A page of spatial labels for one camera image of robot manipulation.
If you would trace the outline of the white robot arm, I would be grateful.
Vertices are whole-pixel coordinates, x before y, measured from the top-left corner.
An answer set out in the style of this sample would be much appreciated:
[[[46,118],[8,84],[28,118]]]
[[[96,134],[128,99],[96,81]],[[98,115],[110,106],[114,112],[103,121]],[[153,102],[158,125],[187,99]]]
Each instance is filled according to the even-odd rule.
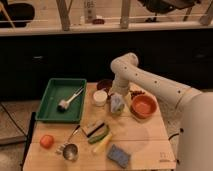
[[[112,60],[112,91],[126,96],[134,83],[182,113],[176,171],[213,171],[213,92],[152,74],[134,53]]]

